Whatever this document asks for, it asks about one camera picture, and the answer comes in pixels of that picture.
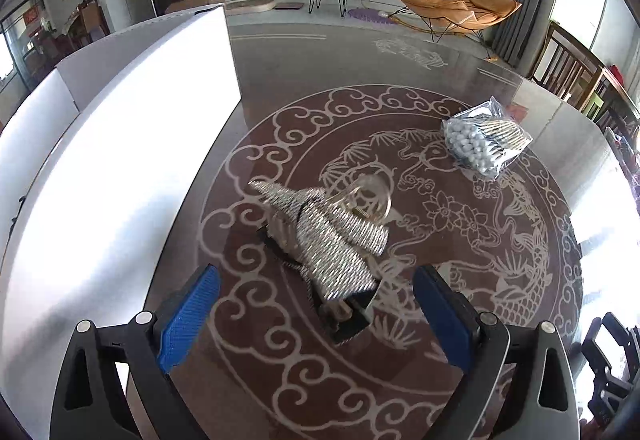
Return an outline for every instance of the rhinestone decoration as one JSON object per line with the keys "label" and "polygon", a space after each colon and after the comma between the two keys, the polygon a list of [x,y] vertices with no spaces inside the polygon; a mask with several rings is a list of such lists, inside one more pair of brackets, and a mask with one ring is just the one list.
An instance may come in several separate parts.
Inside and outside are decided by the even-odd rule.
{"label": "rhinestone decoration", "polygon": [[251,181],[249,186],[265,197],[268,235],[302,264],[300,274],[314,282],[324,301],[376,287],[365,254],[384,252],[388,229],[361,217],[361,211],[351,212],[352,186],[331,202],[322,188],[295,191],[265,181]]}

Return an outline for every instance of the window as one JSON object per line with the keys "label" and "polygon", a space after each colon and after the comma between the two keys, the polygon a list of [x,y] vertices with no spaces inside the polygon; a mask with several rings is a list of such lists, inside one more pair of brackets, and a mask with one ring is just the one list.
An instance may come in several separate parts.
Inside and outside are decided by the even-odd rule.
{"label": "window", "polygon": [[9,54],[4,34],[0,32],[0,81],[14,70],[14,62]]}
{"label": "window", "polygon": [[33,59],[34,42],[31,38],[42,27],[40,19],[45,11],[42,0],[25,0],[0,21],[0,78],[6,73],[5,68],[9,72],[14,68],[10,65],[13,57],[14,71],[20,74],[29,91],[33,91],[48,71],[43,66],[30,69],[25,61],[28,56]]}

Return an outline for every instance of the sparkly silver object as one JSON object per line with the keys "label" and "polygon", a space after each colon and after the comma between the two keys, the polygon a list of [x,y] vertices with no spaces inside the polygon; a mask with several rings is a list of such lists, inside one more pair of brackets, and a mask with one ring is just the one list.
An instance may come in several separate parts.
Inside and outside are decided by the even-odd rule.
{"label": "sparkly silver object", "polygon": [[[361,177],[333,197],[322,188],[295,191],[265,181],[249,185],[265,197],[268,235],[302,265],[300,274],[314,282],[325,302],[375,289],[366,255],[382,254],[388,239],[382,222],[391,198],[382,180]],[[360,189],[375,194],[376,203],[369,211],[354,201]]]}

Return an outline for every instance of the white beads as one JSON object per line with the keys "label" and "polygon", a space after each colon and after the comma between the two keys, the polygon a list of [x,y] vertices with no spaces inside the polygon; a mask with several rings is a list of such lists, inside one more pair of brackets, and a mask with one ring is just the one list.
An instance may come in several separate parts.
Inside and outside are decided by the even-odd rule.
{"label": "white beads", "polygon": [[449,149],[479,173],[485,174],[497,165],[495,144],[472,122],[452,118],[445,124],[445,138]]}

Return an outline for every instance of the glass tabletop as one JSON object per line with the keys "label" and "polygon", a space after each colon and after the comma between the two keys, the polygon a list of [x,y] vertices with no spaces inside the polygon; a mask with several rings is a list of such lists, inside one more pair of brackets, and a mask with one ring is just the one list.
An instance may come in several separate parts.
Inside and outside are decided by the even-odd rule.
{"label": "glass tabletop", "polygon": [[[604,137],[571,106],[510,70],[410,36],[230,30],[242,101],[182,205],[145,305],[155,309],[201,264],[220,270],[220,299],[171,372],[210,438],[422,438],[462,372],[413,299],[420,264],[506,323],[550,320],[567,348],[606,311],[637,319],[625,296],[638,276],[640,221]],[[495,182],[459,168],[439,131],[491,96],[533,137]],[[362,173],[391,187],[390,239],[371,326],[335,345],[305,283],[260,241],[264,211],[247,184],[333,192]],[[478,436],[509,380],[506,367]],[[578,402],[587,388],[579,379]],[[131,382],[127,394],[153,438]]]}

